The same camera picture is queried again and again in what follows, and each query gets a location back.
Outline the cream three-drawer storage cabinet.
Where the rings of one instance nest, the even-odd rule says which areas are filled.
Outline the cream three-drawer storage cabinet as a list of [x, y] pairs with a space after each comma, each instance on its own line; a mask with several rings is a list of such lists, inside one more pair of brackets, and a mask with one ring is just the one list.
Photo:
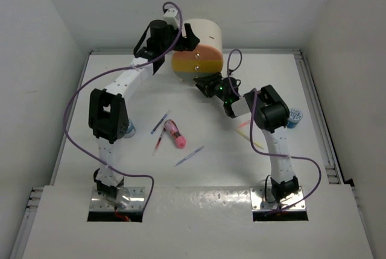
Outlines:
[[175, 51], [171, 66], [174, 74], [183, 81], [209, 76], [223, 69], [223, 40], [221, 28], [208, 19], [188, 19], [192, 32], [200, 42], [193, 51]]

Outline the pink glue stick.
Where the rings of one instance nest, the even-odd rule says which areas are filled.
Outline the pink glue stick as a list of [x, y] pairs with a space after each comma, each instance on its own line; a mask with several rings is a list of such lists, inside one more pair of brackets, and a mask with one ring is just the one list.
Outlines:
[[177, 127], [176, 123], [172, 119], [165, 121], [164, 128], [169, 133], [170, 137], [172, 138], [172, 140], [174, 141], [174, 144], [178, 149], [185, 148], [186, 139], [180, 133], [179, 128]]

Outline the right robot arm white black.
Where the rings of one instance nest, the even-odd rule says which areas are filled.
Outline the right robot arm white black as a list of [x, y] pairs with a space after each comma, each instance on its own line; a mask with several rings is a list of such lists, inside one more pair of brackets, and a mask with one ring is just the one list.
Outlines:
[[218, 97], [228, 117], [247, 113], [265, 136], [271, 161], [271, 192], [276, 202], [299, 189], [299, 181], [291, 165], [284, 133], [290, 111], [280, 95], [267, 85], [244, 95], [238, 93], [238, 81], [221, 73], [194, 78], [195, 86], [207, 98]]

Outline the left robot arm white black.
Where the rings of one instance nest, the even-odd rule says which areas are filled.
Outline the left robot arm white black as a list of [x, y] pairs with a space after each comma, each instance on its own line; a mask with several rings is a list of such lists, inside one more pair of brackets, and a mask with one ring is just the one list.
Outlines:
[[124, 181], [123, 175], [111, 169], [119, 161], [115, 153], [117, 141], [127, 133], [135, 133], [126, 102], [136, 88], [162, 66], [165, 61], [162, 54], [171, 50], [193, 51], [200, 42], [189, 23], [183, 25], [183, 34], [179, 33], [180, 29], [171, 22], [151, 21], [133, 50], [131, 66], [134, 68], [124, 71], [104, 89], [90, 93], [88, 123], [96, 137], [99, 158], [104, 161], [93, 179], [97, 190], [111, 199], [118, 197]]

